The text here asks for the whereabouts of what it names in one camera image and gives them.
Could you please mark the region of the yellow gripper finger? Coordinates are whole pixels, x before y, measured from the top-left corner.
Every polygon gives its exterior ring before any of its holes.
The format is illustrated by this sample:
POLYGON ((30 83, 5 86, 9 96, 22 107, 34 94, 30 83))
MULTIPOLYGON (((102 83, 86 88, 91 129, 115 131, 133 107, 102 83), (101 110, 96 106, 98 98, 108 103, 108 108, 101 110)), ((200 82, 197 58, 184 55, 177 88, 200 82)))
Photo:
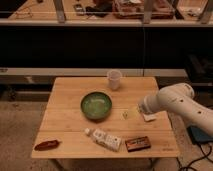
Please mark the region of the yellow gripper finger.
POLYGON ((132 108, 129 108, 127 110, 125 110, 123 113, 122 113, 122 116, 125 120, 127 119, 131 119, 131 118, 134 118, 136 116, 139 115, 139 112, 138 112, 138 108, 137 107, 132 107, 132 108))

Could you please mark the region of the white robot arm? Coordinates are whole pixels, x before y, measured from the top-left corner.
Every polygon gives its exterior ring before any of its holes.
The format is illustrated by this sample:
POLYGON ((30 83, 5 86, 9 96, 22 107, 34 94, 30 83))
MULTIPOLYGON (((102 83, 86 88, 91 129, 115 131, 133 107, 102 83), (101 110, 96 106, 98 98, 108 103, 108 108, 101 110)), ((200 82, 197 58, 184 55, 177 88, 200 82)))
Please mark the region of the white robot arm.
POLYGON ((166 86, 138 101, 136 111, 147 118, 161 111, 184 117, 213 137, 213 110, 194 100, 194 89, 187 83, 166 86))

